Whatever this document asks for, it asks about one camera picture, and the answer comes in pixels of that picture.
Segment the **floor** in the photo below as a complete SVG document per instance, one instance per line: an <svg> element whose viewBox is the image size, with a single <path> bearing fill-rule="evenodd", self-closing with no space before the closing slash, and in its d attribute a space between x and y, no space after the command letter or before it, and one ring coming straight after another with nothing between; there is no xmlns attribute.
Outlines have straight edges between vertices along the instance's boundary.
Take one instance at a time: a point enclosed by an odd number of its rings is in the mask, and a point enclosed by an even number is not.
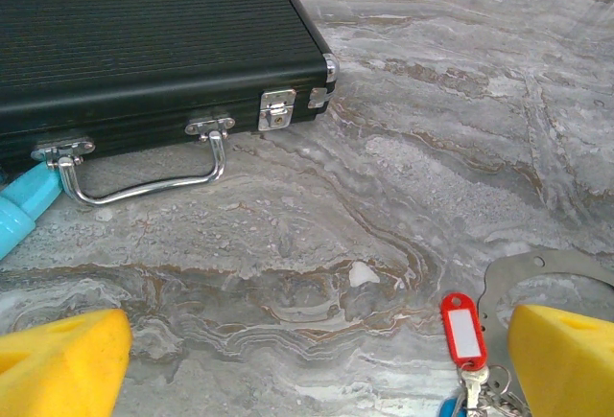
<svg viewBox="0 0 614 417"><path fill-rule="evenodd" d="M114 416L435 416L438 317L493 260L614 264L614 19L599 0L303 0L342 62L314 123L233 134L207 187L62 197L2 263L0 332L122 307ZM93 160L87 190L202 171L194 144ZM609 288L506 294L613 320Z"/></svg>

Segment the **chrome handle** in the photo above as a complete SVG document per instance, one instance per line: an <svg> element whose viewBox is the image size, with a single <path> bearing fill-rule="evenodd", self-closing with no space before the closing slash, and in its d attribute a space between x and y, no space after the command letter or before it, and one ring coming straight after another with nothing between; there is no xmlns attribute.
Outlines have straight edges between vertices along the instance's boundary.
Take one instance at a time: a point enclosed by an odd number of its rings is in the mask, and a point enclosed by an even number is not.
<svg viewBox="0 0 614 417"><path fill-rule="evenodd" d="M208 184L220 178L224 173L226 164L226 156L224 153L224 143L222 134L217 131L211 131L207 136L201 136L201 140L209 139L211 150L213 152L213 169L210 173L201 176L185 176L173 177L170 179L157 180L147 182L145 184L128 187L105 197L90 197L84 193L79 186L77 172L75 166L79 164L79 158L74 156L62 156L58 160L59 176L64 187L64 192L75 199L80 204L88 206L104 206L122 199L139 197L141 195L162 192L164 190L175 189L177 187L186 187L188 185Z"/></svg>

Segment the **red key tag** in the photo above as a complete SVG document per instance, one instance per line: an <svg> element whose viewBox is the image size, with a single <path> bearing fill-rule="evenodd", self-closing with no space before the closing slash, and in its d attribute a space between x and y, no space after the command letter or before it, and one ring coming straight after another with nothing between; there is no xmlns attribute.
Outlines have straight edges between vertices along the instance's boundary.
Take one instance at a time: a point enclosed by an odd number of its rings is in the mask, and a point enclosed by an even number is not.
<svg viewBox="0 0 614 417"><path fill-rule="evenodd" d="M477 371L486 366L486 344L471 297L462 292L447 295L441 301L441 316L450 355L458 368Z"/></svg>

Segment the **yellow sponge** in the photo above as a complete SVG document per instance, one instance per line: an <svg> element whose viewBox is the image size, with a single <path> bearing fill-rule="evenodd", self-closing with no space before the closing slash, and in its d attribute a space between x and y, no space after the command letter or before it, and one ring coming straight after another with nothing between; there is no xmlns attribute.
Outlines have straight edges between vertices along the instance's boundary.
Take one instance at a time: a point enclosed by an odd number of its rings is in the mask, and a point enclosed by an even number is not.
<svg viewBox="0 0 614 417"><path fill-rule="evenodd" d="M130 324L121 310L1 336L0 416L110 416L130 344Z"/></svg>
<svg viewBox="0 0 614 417"><path fill-rule="evenodd" d="M508 348L533 417L614 416L613 323L524 305Z"/></svg>

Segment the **blue plastic object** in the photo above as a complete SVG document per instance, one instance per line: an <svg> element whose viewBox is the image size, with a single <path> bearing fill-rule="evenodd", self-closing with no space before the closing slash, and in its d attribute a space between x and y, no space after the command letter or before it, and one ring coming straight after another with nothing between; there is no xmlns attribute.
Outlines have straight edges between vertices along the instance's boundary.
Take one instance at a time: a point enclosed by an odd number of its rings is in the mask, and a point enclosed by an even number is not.
<svg viewBox="0 0 614 417"><path fill-rule="evenodd" d="M59 174L40 163L0 191L0 259L35 229L35 220L61 193Z"/></svg>
<svg viewBox="0 0 614 417"><path fill-rule="evenodd" d="M439 417L452 417L452 412L454 412L455 405L457 405L456 398L445 400L441 405L441 409L439 410ZM457 415L458 417L467 417L467 411L461 409Z"/></svg>

